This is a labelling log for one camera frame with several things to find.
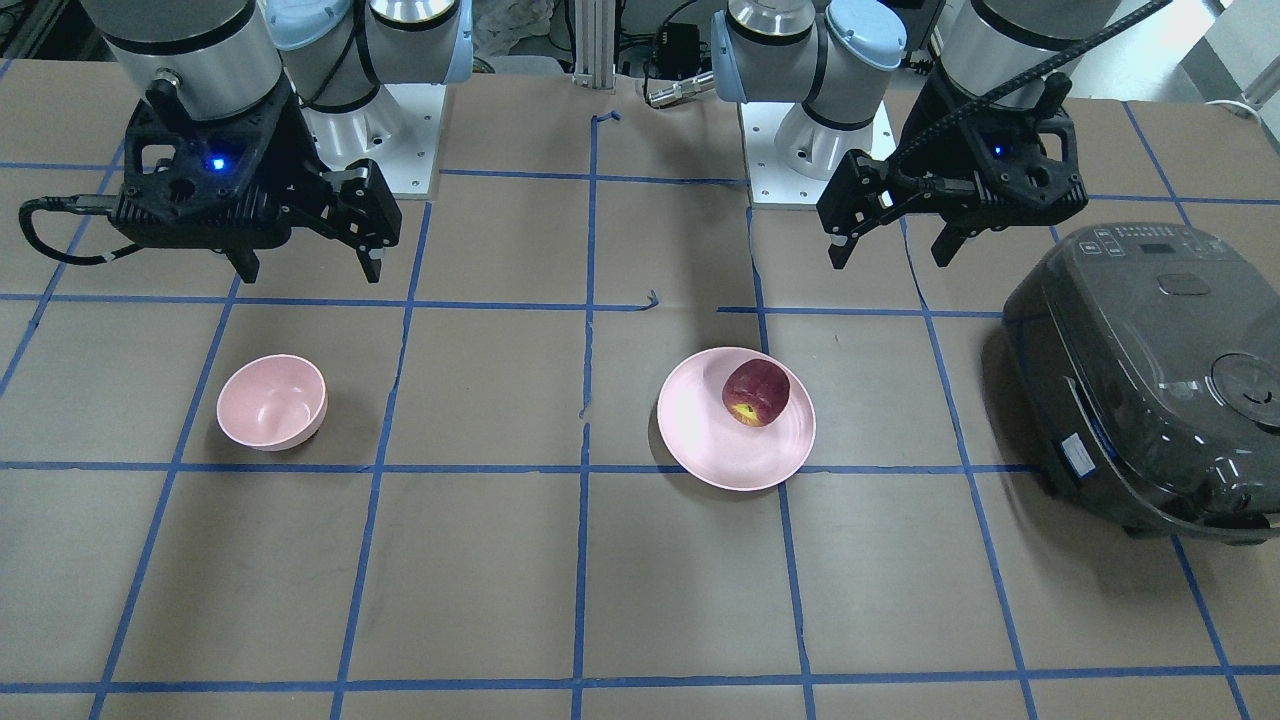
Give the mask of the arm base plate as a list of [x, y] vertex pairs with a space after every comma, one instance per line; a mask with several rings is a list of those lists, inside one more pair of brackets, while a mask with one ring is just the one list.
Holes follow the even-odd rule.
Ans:
[[371, 160], [397, 199], [429, 199], [447, 97], [445, 85], [384, 85], [358, 106], [305, 109], [303, 117], [330, 169]]
[[883, 160], [896, 149], [883, 102], [869, 123], [852, 131], [823, 126], [800, 102], [746, 102], [739, 117], [751, 205], [758, 209], [809, 210], [846, 151]]

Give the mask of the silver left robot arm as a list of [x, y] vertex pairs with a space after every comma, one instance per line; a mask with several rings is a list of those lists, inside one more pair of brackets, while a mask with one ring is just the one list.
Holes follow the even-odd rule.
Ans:
[[842, 269], [858, 241], [908, 214], [933, 214], [947, 266], [984, 231], [1053, 225], [1089, 196], [1064, 109], [1076, 60], [1116, 35], [1115, 1], [963, 1], [896, 149], [864, 136], [908, 55], [908, 28], [882, 1], [731, 1], [714, 17], [712, 67], [728, 102], [786, 102], [777, 149], [822, 181], [815, 202]]

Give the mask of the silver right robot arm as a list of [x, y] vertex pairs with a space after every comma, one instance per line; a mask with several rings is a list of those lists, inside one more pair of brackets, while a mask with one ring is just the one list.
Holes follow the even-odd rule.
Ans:
[[246, 283], [296, 228], [343, 243], [375, 283], [398, 201], [424, 195], [438, 111], [472, 72], [468, 1], [87, 1], [141, 92], [116, 195], [77, 199], [124, 249], [207, 250]]

